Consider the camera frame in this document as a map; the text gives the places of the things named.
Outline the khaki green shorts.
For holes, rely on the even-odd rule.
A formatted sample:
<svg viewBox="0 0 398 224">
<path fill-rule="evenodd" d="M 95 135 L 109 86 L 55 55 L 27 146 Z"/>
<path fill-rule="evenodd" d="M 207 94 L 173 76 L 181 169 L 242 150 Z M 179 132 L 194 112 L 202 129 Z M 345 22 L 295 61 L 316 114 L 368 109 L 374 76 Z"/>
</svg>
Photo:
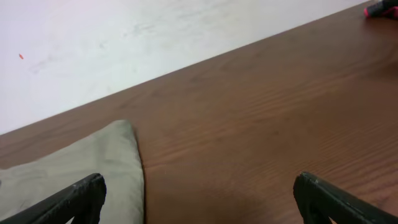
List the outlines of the khaki green shorts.
<svg viewBox="0 0 398 224">
<path fill-rule="evenodd" d="M 84 177 L 106 184 L 100 223 L 143 223 L 144 173 L 130 123 L 114 121 L 34 162 L 1 171 L 1 219 L 9 218 Z"/>
</svg>

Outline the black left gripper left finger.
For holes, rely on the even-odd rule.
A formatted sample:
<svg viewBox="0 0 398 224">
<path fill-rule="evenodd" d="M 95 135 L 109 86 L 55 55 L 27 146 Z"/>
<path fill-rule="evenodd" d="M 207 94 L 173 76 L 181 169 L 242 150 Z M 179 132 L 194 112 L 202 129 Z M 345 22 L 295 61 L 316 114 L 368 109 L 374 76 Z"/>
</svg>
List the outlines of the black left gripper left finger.
<svg viewBox="0 0 398 224">
<path fill-rule="evenodd" d="M 1 224 L 98 224 L 105 198 L 104 177 L 94 173 Z"/>
</svg>

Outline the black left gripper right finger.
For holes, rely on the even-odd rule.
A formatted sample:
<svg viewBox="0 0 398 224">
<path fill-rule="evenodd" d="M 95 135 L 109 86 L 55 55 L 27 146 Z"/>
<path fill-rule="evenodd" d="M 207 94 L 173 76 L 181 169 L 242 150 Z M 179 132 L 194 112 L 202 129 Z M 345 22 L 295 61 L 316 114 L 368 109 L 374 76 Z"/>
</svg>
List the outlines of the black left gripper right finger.
<svg viewBox="0 0 398 224">
<path fill-rule="evenodd" d="M 309 173 L 301 172 L 293 186 L 304 224 L 397 224 L 397 217 Z"/>
</svg>

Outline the red black garment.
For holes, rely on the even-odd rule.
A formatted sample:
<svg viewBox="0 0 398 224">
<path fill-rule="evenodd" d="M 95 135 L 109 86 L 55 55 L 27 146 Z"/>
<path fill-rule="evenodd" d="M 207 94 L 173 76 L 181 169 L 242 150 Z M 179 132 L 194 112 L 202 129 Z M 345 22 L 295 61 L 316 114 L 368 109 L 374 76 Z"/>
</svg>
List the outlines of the red black garment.
<svg viewBox="0 0 398 224">
<path fill-rule="evenodd" d="M 397 0 L 380 0 L 364 9 L 366 18 L 386 17 L 397 20 Z"/>
</svg>

